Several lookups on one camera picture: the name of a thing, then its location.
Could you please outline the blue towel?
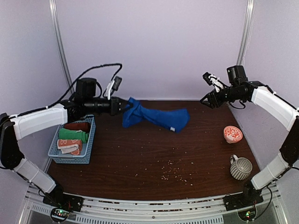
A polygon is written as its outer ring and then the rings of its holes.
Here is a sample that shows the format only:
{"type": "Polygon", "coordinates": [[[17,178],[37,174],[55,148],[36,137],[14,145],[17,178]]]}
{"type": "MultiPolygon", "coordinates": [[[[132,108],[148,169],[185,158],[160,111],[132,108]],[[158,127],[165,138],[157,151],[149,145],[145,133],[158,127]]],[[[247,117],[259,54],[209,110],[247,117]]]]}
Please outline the blue towel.
{"type": "Polygon", "coordinates": [[[132,97],[129,98],[129,102],[129,105],[134,105],[134,107],[125,112],[122,116],[122,126],[124,128],[129,128],[146,120],[154,125],[179,133],[190,120],[189,112],[185,108],[172,111],[162,111],[145,108],[141,105],[139,100],[132,97]]]}

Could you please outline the orange bunny pattern towel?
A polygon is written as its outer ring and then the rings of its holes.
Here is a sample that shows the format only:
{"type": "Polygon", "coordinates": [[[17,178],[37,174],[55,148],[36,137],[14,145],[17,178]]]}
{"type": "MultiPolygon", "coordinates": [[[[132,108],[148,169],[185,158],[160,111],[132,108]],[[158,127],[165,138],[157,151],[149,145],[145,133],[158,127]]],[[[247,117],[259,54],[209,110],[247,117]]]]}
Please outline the orange bunny pattern towel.
{"type": "Polygon", "coordinates": [[[81,155],[82,141],[58,139],[57,148],[62,154],[81,155]]]}

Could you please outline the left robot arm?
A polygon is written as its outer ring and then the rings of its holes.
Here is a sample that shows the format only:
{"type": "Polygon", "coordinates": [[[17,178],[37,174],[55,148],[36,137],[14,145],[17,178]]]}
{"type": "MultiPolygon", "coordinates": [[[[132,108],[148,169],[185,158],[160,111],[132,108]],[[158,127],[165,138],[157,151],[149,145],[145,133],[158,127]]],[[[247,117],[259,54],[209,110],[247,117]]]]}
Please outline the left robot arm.
{"type": "Polygon", "coordinates": [[[57,207],[63,207],[67,203],[67,196],[63,194],[62,188],[21,152],[19,143],[30,146],[30,153],[42,153],[41,156],[33,155],[33,159],[44,159],[46,147],[56,126],[77,121],[89,113],[119,114],[124,112],[127,102],[118,97],[100,98],[94,94],[87,96],[85,91],[76,89],[70,99],[63,98],[52,106],[34,112],[23,112],[19,115],[2,113],[0,162],[5,169],[14,171],[49,194],[49,200],[57,207]]]}

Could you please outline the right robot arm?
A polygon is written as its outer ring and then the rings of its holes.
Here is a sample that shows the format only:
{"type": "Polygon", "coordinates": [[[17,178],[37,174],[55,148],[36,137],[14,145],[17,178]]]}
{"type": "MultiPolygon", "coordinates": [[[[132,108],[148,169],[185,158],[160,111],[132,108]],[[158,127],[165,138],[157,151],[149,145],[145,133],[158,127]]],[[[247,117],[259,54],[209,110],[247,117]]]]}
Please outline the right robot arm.
{"type": "Polygon", "coordinates": [[[250,81],[242,65],[227,68],[229,83],[223,83],[216,75],[206,72],[205,82],[213,89],[200,102],[209,108],[218,108],[224,103],[247,102],[260,107],[271,116],[275,125],[261,122],[259,133],[264,137],[263,144],[276,147],[277,155],[265,167],[244,184],[240,203],[251,205],[262,189],[279,180],[299,160],[299,109],[268,85],[260,81],[250,81]]]}

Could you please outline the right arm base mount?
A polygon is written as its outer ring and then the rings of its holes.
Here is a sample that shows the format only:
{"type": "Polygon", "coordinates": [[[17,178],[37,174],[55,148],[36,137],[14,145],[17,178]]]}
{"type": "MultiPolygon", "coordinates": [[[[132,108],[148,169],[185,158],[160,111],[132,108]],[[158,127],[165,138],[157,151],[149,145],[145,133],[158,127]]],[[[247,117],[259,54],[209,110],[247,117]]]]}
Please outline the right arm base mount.
{"type": "Polygon", "coordinates": [[[257,217],[256,206],[263,202],[261,195],[245,198],[243,193],[227,194],[223,198],[226,211],[237,210],[238,217],[245,222],[254,221],[257,217]]]}

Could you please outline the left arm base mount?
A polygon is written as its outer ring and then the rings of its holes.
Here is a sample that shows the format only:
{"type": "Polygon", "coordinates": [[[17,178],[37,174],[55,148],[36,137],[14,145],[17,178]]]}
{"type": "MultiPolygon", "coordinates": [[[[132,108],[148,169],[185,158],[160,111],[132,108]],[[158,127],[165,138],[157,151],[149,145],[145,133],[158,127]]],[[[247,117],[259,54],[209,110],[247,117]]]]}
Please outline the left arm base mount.
{"type": "Polygon", "coordinates": [[[43,196],[43,203],[52,206],[50,210],[50,218],[55,223],[66,221],[74,212],[80,212],[84,199],[80,196],[63,194],[61,202],[58,202],[50,195],[43,196]]]}

